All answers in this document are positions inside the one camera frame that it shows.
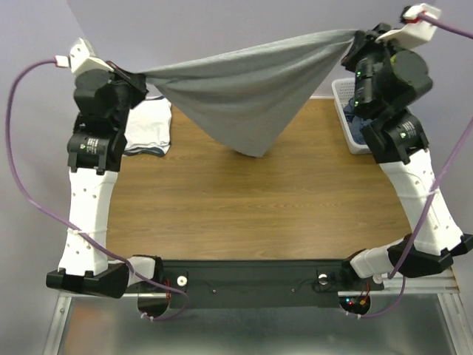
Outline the grey tank top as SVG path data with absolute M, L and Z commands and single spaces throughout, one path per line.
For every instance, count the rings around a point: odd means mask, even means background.
M 262 157 L 330 74 L 355 30 L 329 30 L 144 72 L 217 142 Z

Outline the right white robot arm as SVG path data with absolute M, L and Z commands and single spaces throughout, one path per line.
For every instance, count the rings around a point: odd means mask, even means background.
M 454 257 L 472 250 L 472 236 L 456 224 L 440 192 L 422 124 L 409 111 L 433 86 L 428 66 L 412 45 L 393 37 L 397 34 L 385 23 L 356 31 L 341 64 L 355 75 L 353 111 L 368 121 L 361 134 L 394 187 L 412 231 L 347 258 L 340 280 L 348 288 L 377 274 L 439 274 Z

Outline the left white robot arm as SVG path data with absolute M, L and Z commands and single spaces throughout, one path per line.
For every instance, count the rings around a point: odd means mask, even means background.
M 77 75 L 73 98 L 79 113 L 67 143 L 71 201 L 67 239 L 58 268 L 46 285 L 59 291 L 118 299 L 139 282 L 157 291 L 165 274 L 156 257 L 120 260 L 106 254 L 112 192 L 126 147 L 131 109 L 146 98 L 146 78 L 122 70 L 111 61 Z M 133 275 L 139 266 L 139 279 Z

